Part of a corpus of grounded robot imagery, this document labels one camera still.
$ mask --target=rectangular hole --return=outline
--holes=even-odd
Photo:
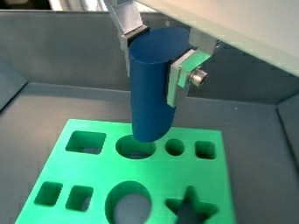
[[[102,149],[106,134],[86,131],[73,131],[65,151],[98,154]]]
[[[89,209],[92,193],[92,187],[74,185],[69,192],[66,208],[70,210],[85,212]]]
[[[197,158],[214,159],[214,144],[210,142],[197,141],[194,143],[194,153]]]
[[[43,182],[41,184],[41,189],[37,193],[33,203],[51,207],[55,204],[55,201],[59,197],[59,193],[59,183]]]

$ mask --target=circular hole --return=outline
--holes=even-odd
[[[166,141],[164,148],[172,156],[177,157],[182,154],[184,150],[182,141],[173,138]]]
[[[116,141],[116,151],[124,158],[148,158],[154,154],[154,143],[140,143],[133,136],[122,136]]]
[[[126,181],[113,187],[105,202],[109,224],[142,224],[150,210],[149,192],[141,184]]]

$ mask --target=metal bracket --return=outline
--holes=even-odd
[[[189,43],[196,50],[189,50],[172,64],[168,76],[166,104],[176,107],[186,96],[189,85],[198,87],[206,78],[201,63],[218,48],[218,41],[205,33],[190,28]]]
[[[149,28],[142,23],[136,1],[104,0],[104,3],[116,26],[120,48],[125,53],[126,76],[129,76],[128,47],[133,39]]]

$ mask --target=hole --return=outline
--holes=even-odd
[[[73,131],[65,151],[98,154],[105,142],[106,134],[86,131]]]
[[[132,193],[116,203],[114,224],[144,224],[150,211],[150,202],[145,196]]]
[[[204,158],[204,159],[216,158],[214,145],[210,142],[197,141],[194,143],[194,151],[196,151],[197,158]]]
[[[214,205],[200,201],[192,186],[186,187],[182,199],[168,199],[166,207],[177,215],[176,224],[198,224],[217,212]]]
[[[89,201],[93,193],[93,188],[74,185],[69,192],[66,208],[85,212],[89,209]]]
[[[154,143],[140,143],[133,136],[122,136],[116,141],[116,151],[124,158],[148,158],[154,154]]]
[[[109,224],[144,224],[152,208],[150,196],[145,187],[126,181],[113,187],[105,203]]]
[[[177,210],[176,224],[202,224],[208,218],[206,214],[194,211],[192,203],[185,199]]]
[[[61,184],[43,182],[33,203],[51,207],[61,193]]]
[[[173,138],[168,140],[164,148],[172,156],[177,157],[182,154],[184,146],[182,146],[182,142],[178,139]]]

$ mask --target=green foam board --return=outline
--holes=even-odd
[[[144,223],[174,223],[186,199],[204,224],[234,224],[220,131],[170,128],[138,143],[129,123],[67,120],[15,224],[113,223],[129,193],[150,201]]]

